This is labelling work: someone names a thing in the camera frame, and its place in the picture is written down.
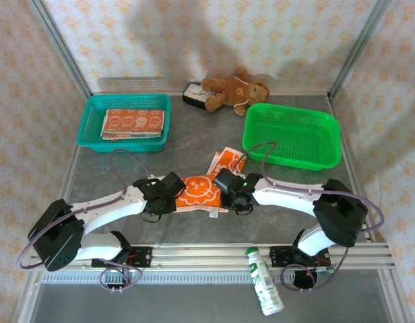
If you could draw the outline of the orange lion towel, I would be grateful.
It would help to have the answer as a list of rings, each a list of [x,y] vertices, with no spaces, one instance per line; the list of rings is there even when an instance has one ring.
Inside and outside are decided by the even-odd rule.
[[[222,168],[233,169],[242,155],[240,151],[225,147],[216,152],[207,174],[182,178],[186,189],[176,200],[176,212],[208,211],[210,217],[227,213],[228,210],[220,206],[221,190],[213,184],[213,179]]]

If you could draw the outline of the grey lettered towel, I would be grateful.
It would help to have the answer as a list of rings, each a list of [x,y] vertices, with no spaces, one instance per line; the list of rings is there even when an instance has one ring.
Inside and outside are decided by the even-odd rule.
[[[158,138],[161,137],[162,131],[101,131],[100,136],[104,140],[119,140],[130,138]]]

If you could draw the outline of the orange cartoon grid towel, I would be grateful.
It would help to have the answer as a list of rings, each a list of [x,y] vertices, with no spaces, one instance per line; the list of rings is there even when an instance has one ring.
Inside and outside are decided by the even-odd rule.
[[[158,132],[165,121],[164,110],[109,109],[103,122],[103,131]]]

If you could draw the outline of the green plastic basket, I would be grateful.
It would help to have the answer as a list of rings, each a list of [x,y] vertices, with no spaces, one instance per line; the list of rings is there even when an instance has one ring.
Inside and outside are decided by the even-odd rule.
[[[342,158],[340,124],[317,110],[276,104],[254,104],[247,110],[242,146],[245,151],[277,143],[267,162],[304,170],[336,167]]]

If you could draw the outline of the white green plastic bottle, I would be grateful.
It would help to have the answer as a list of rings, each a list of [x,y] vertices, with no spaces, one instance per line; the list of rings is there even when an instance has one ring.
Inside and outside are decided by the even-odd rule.
[[[249,262],[250,276],[263,314],[270,316],[281,312],[284,309],[284,304],[259,249],[257,247],[247,248],[246,255]]]

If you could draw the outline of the teal plastic basket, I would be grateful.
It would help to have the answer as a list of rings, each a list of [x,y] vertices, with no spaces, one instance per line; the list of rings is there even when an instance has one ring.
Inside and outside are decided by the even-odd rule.
[[[106,112],[112,109],[161,110],[164,112],[164,127],[157,138],[127,138],[117,141],[105,140],[101,136]],[[115,148],[132,152],[162,151],[170,128],[171,102],[166,94],[103,94],[88,99],[77,134],[77,144],[95,152],[109,153]]]

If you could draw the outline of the brown teddy bear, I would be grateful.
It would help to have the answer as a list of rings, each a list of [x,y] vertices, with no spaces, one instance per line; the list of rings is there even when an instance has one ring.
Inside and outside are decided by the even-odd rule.
[[[268,87],[260,81],[252,81],[244,67],[237,67],[231,78],[205,77],[201,88],[206,92],[215,92],[205,101],[205,109],[209,112],[229,106],[233,107],[235,114],[244,116],[248,107],[266,103],[269,98]]]

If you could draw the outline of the black alarm clock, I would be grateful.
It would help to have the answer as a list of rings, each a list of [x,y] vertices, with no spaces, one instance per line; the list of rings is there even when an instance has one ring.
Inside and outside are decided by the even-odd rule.
[[[208,93],[198,83],[189,83],[182,92],[184,103],[205,110],[205,101]]]

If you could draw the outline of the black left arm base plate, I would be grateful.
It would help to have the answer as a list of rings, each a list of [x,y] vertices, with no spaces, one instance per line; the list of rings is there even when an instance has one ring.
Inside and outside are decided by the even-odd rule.
[[[125,246],[111,262],[137,268],[149,268],[152,260],[152,247]]]

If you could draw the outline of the wide aluminium mounting rail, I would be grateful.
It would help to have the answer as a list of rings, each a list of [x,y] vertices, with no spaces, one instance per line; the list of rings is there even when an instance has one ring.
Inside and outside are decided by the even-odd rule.
[[[152,247],[150,271],[240,271],[248,264],[248,244],[163,244]],[[386,243],[357,243],[328,248],[331,265],[344,270],[381,270],[395,268]]]

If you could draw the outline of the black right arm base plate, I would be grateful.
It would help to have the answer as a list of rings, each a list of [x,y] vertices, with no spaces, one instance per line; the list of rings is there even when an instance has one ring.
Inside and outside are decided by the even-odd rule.
[[[289,264],[300,264],[306,267],[330,267],[331,260],[327,248],[314,256],[309,256],[295,246],[272,246],[269,257],[273,267],[285,267]]]

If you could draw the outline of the aluminium side rail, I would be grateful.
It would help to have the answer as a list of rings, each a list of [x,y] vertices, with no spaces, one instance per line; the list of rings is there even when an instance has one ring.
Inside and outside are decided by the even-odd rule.
[[[49,166],[51,170],[57,171],[60,177],[54,178],[54,182],[48,181],[47,192],[52,192],[54,188],[55,193],[47,206],[58,199],[68,201],[71,196],[77,166],[83,151],[83,147],[77,143],[79,124],[86,103],[92,94],[87,96],[81,94],[81,97],[77,102],[65,102],[63,109],[59,111],[58,120],[53,123],[54,127],[49,132],[53,146],[53,156],[50,158]]]
[[[355,167],[353,164],[353,155],[352,152],[349,148],[349,145],[346,142],[346,132],[345,132],[345,128],[342,125],[340,118],[335,110],[335,107],[333,105],[333,99],[330,96],[330,93],[328,92],[325,96],[329,111],[331,113],[332,116],[334,116],[339,124],[340,124],[340,131],[341,131],[341,141],[342,141],[342,155],[343,155],[343,159],[346,165],[346,169],[349,175],[349,179],[351,181],[351,186],[352,186],[352,191],[355,194],[358,194],[360,196],[366,196],[366,194],[364,193],[364,191],[361,189],[360,187],[360,183],[358,182],[358,178],[356,177],[356,172],[355,172]],[[373,219],[373,212],[372,212],[372,208],[369,208],[369,213],[366,216],[366,220],[365,220],[365,225],[366,227],[371,227],[372,225],[375,225],[375,220]],[[377,236],[376,236],[376,231],[368,231],[366,233],[364,233],[366,240],[368,242],[378,242]]]

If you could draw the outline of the aluminium frame leg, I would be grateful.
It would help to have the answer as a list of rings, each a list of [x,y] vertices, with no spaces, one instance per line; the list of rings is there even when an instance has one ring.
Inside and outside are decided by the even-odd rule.
[[[45,270],[39,268],[29,273],[26,286],[22,292],[22,298],[19,301],[15,323],[30,323],[44,274]]]
[[[396,269],[378,270],[389,315],[393,323],[414,323],[408,300]]]

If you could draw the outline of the aluminium frame post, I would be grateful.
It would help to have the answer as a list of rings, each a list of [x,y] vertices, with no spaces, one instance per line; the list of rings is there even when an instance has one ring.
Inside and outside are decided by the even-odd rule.
[[[389,8],[392,0],[377,0],[375,6],[372,8],[366,22],[364,23],[362,30],[360,31],[358,37],[356,38],[352,48],[343,64],[338,76],[331,89],[327,93],[327,97],[332,101],[340,92],[341,88],[345,84],[348,76],[353,71],[353,68],[357,64],[361,54],[363,53],[365,47],[369,43],[372,35],[377,29],[380,21],[385,15],[387,9]]]
[[[34,15],[44,28],[46,35],[63,61],[76,87],[86,99],[92,96],[92,91],[73,54],[71,53],[62,33],[49,12],[44,0],[26,0]]]

